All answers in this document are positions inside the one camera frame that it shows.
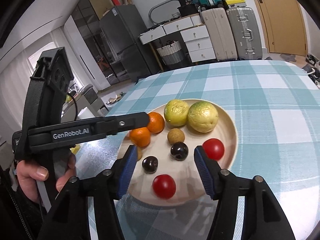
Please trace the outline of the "left human hand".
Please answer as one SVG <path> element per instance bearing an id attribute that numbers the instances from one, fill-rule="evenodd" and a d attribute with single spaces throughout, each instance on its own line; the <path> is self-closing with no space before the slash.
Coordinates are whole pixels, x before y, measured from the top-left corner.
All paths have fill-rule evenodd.
<path id="1" fill-rule="evenodd" d="M 68 159 L 68 166 L 65 174 L 60 177 L 56 182 L 56 189 L 58 192 L 62 190 L 65 183 L 72 176 L 76 176 L 76 157 L 74 154 L 71 154 Z M 29 198 L 31 201 L 38 203 L 38 192 L 36 181 L 45 181 L 49 177 L 49 171 L 37 164 L 34 161 L 20 161 L 16 167 L 17 178 L 22 189 L 23 193 Z"/>

